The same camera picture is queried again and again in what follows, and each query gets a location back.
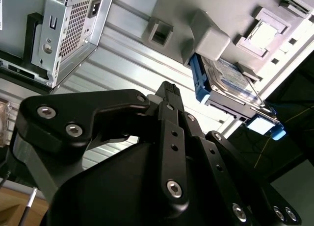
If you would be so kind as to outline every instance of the power supply unit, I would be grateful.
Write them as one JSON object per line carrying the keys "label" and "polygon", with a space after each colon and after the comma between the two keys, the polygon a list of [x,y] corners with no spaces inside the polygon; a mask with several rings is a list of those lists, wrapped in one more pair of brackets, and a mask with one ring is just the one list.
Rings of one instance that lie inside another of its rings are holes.
{"label": "power supply unit", "polygon": [[0,0],[0,76],[49,93],[97,49],[112,0]]}

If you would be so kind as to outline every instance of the silver screw head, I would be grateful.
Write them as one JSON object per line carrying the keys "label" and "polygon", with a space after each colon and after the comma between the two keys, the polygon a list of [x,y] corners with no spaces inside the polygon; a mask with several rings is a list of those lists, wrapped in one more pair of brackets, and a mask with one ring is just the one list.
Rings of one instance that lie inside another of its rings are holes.
{"label": "silver screw head", "polygon": [[167,108],[169,108],[170,110],[174,110],[174,107],[171,106],[170,104],[167,104]]}
{"label": "silver screw head", "polygon": [[53,108],[47,107],[47,106],[42,106],[37,109],[37,113],[40,117],[46,118],[46,119],[51,119],[56,116],[56,112]]}
{"label": "silver screw head", "polygon": [[286,212],[293,221],[297,220],[296,215],[288,207],[286,207]]}
{"label": "silver screw head", "polygon": [[280,212],[278,207],[274,206],[274,211],[275,211],[276,215],[279,217],[279,219],[281,219],[281,221],[285,220],[284,215]]}
{"label": "silver screw head", "polygon": [[187,116],[191,121],[195,121],[195,117],[193,117],[191,114],[188,114],[188,116]]}
{"label": "silver screw head", "polygon": [[175,181],[168,181],[167,189],[174,198],[180,198],[182,196],[182,189],[180,185]]}
{"label": "silver screw head", "polygon": [[140,96],[140,95],[137,96],[137,99],[140,100],[141,102],[144,102],[144,101],[145,101],[145,99],[144,99],[142,96]]}
{"label": "silver screw head", "polygon": [[215,137],[216,137],[219,141],[222,140],[222,138],[221,138],[221,136],[220,136],[219,134],[215,134]]}
{"label": "silver screw head", "polygon": [[67,125],[65,130],[67,131],[68,135],[72,137],[79,137],[83,134],[82,128],[76,124]]}
{"label": "silver screw head", "polygon": [[246,214],[244,210],[238,204],[234,203],[232,205],[232,211],[241,222],[246,222]]}

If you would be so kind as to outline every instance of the blue plastic clip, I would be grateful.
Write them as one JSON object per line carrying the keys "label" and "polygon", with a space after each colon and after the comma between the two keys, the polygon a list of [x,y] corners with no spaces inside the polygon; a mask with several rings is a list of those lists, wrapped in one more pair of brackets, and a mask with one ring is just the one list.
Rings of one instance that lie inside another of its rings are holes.
{"label": "blue plastic clip", "polygon": [[196,99],[205,104],[210,96],[210,91],[206,89],[204,82],[207,81],[205,73],[202,74],[201,67],[197,58],[197,54],[194,54],[190,60],[190,65],[193,73],[193,81],[195,86]]}
{"label": "blue plastic clip", "polygon": [[283,126],[281,123],[275,125],[275,126],[270,130],[270,132],[271,132],[271,135],[270,135],[271,138],[272,138],[273,140],[280,140],[280,139],[281,139],[282,137],[284,137],[285,134],[287,133],[284,129],[285,129],[285,128],[284,128],[284,126]]}

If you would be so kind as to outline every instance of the white label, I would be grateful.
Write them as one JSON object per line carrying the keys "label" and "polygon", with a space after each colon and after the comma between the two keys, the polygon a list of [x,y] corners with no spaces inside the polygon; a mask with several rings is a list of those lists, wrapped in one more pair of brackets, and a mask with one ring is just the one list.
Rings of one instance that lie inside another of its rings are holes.
{"label": "white label", "polygon": [[2,0],[0,0],[0,30],[2,31]]}
{"label": "white label", "polygon": [[227,86],[240,92],[240,96],[255,102],[260,102],[257,94],[244,76],[237,71],[236,66],[219,59],[214,62],[216,69],[221,73],[220,80]]}

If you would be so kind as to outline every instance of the hard drive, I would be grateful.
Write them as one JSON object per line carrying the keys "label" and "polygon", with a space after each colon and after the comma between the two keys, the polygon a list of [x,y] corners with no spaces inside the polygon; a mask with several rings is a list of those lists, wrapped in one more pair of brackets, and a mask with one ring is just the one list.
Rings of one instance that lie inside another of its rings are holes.
{"label": "hard drive", "polygon": [[212,61],[194,54],[190,61],[196,99],[240,120],[262,135],[268,131],[275,140],[285,135],[276,111],[263,101],[252,81],[237,66],[218,59]]}
{"label": "hard drive", "polygon": [[239,72],[235,65],[223,59],[211,61],[202,57],[202,61],[213,90],[256,108],[265,106],[254,90],[252,82]]}

